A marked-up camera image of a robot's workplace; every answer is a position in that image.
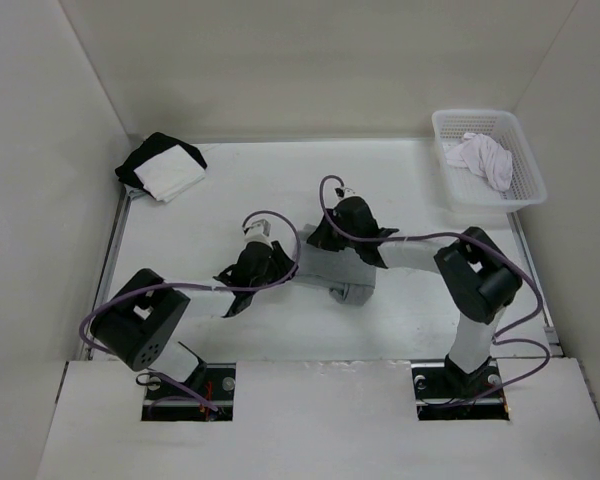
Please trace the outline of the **grey tank top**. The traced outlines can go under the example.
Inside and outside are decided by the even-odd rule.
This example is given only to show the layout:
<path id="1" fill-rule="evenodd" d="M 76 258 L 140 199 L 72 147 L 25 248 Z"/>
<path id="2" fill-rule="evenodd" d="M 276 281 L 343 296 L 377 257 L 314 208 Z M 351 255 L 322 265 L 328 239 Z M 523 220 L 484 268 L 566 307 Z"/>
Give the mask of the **grey tank top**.
<path id="1" fill-rule="evenodd" d="M 364 305 L 375 292 L 376 269 L 351 249 L 330 252 L 310 245 L 308 238 L 315 230 L 315 225 L 305 224 L 299 231 L 301 258 L 292 281 L 327 291 L 342 305 Z"/>

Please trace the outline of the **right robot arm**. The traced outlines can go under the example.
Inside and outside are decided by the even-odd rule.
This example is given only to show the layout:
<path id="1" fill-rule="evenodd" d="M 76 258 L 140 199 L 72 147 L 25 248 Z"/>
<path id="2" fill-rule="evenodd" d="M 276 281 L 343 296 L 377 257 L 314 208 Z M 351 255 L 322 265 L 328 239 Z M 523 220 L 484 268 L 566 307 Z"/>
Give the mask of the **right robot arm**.
<path id="1" fill-rule="evenodd" d="M 490 344 L 502 312 L 515 298 L 522 278 L 503 261 L 486 233 L 470 227 L 446 247 L 401 240 L 395 228 L 381 228 L 367 202 L 358 195 L 341 198 L 325 211 L 306 243 L 320 250 L 355 251 L 379 269 L 407 268 L 442 277 L 460 312 L 454 343 L 444 360 L 444 384 L 467 397 L 480 383 L 490 360 Z"/>

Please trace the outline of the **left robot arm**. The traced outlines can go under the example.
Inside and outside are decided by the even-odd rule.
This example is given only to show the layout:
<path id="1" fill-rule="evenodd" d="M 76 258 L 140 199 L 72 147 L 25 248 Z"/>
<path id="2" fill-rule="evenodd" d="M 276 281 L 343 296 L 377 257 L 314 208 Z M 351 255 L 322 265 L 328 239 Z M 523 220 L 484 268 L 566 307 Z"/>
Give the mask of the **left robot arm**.
<path id="1" fill-rule="evenodd" d="M 194 398 L 203 390 L 206 362 L 172 339 L 180 321 L 235 317 L 257 291 L 293 278 L 297 268 L 277 241 L 249 241 L 236 262 L 188 293 L 143 268 L 114 297 L 116 303 L 95 316 L 90 333 L 132 371 L 165 375 L 180 397 Z"/>

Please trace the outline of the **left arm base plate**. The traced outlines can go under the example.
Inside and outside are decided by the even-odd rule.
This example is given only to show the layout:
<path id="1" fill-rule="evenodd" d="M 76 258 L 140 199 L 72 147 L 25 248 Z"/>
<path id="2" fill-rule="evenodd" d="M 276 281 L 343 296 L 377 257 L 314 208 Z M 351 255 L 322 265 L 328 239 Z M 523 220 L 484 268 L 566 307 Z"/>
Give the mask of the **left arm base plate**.
<path id="1" fill-rule="evenodd" d="M 218 406 L 232 406 L 236 389 L 235 363 L 210 363 L 197 367 L 183 381 L 189 389 L 210 400 Z M 148 400 L 157 400 L 168 396 L 193 397 L 180 388 L 160 380 L 154 373 L 141 373 L 136 376 L 136 384 L 145 388 Z"/>

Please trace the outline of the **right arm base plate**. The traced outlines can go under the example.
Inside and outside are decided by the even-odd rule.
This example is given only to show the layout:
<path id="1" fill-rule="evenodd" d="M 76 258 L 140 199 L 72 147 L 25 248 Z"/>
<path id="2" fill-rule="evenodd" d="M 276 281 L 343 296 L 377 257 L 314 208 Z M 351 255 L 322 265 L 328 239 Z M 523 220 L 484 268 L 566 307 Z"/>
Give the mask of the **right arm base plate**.
<path id="1" fill-rule="evenodd" d="M 473 400 L 477 395 L 501 384 L 494 366 L 474 376 L 450 372 L 442 365 L 416 365 L 411 369 L 415 398 L 427 404 L 448 404 Z"/>

